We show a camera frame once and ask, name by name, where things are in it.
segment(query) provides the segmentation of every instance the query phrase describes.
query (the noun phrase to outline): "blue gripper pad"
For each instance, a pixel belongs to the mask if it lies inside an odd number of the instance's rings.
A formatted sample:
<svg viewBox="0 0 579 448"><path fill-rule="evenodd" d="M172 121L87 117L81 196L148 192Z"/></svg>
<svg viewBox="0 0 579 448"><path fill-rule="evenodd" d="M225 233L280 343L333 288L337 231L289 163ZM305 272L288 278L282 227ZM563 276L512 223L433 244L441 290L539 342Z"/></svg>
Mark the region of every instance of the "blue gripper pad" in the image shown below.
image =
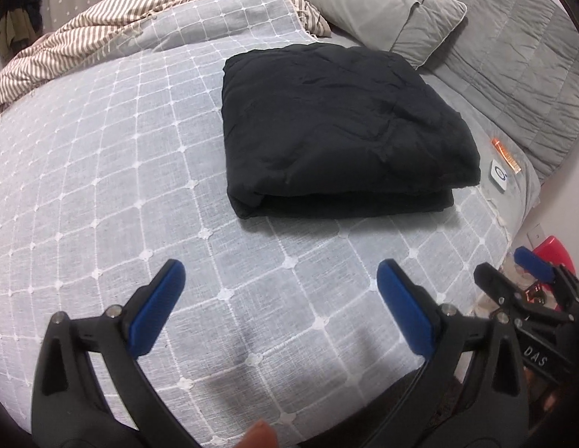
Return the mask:
<svg viewBox="0 0 579 448"><path fill-rule="evenodd" d="M411 351L429 360L436 348L432 323L386 261L378 265L377 284Z"/></svg>
<svg viewBox="0 0 579 448"><path fill-rule="evenodd" d="M160 271L155 276L153 282L157 281L158 284L129 326L127 351L133 358L146 355L153 348L184 289L184 265L180 261L169 260L163 269L166 267L168 270L164 275Z"/></svg>
<svg viewBox="0 0 579 448"><path fill-rule="evenodd" d="M521 246L513 253L513 260L541 283L553 283L553 266L530 249Z"/></svg>

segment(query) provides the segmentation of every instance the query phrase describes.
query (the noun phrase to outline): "gray pillowcase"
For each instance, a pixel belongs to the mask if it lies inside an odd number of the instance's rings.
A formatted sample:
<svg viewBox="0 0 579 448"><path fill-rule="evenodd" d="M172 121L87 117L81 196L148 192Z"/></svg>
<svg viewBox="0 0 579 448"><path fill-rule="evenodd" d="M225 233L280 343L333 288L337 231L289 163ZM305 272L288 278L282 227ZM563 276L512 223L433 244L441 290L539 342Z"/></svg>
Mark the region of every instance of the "gray pillowcase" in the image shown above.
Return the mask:
<svg viewBox="0 0 579 448"><path fill-rule="evenodd" d="M466 15L457 0L310 0L364 45L401 54L420 67Z"/></svg>

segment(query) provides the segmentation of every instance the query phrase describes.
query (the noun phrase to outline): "beige striped fabric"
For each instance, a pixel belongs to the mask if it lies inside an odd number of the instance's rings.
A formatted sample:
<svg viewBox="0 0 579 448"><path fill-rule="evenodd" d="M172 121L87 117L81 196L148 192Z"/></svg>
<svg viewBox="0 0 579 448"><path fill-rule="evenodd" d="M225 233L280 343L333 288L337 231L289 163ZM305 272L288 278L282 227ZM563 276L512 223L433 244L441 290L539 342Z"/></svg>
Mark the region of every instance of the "beige striped fabric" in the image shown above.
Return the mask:
<svg viewBox="0 0 579 448"><path fill-rule="evenodd" d="M191 0L103 0L46 39L22 50L0 72L0 114L40 85L76 68L130 25ZM308 0L290 0L311 34L330 35L329 24Z"/></svg>

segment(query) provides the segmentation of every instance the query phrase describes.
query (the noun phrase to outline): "black folded cloth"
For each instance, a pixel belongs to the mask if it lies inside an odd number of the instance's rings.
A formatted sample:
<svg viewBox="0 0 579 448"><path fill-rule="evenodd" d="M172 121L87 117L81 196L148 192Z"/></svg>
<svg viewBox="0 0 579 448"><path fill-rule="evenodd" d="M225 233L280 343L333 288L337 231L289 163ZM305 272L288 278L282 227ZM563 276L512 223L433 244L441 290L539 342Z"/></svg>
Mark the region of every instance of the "black folded cloth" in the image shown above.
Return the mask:
<svg viewBox="0 0 579 448"><path fill-rule="evenodd" d="M439 211L478 184L460 114L398 54L334 44L225 63L227 194L241 218Z"/></svg>

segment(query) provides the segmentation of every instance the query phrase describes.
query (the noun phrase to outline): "orange tag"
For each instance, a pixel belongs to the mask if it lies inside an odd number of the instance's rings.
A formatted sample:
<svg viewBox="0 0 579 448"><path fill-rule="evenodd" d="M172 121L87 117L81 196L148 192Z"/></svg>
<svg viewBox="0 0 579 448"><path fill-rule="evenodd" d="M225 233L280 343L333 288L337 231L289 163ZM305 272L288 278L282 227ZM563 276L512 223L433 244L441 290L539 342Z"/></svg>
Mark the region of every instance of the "orange tag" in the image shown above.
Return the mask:
<svg viewBox="0 0 579 448"><path fill-rule="evenodd" d="M491 141L492 145L496 148L496 150L501 154L503 159L507 162L507 164L511 167L514 173L520 173L522 168L517 164L514 158L511 156L511 153L503 146L503 144L496 138L493 138Z"/></svg>

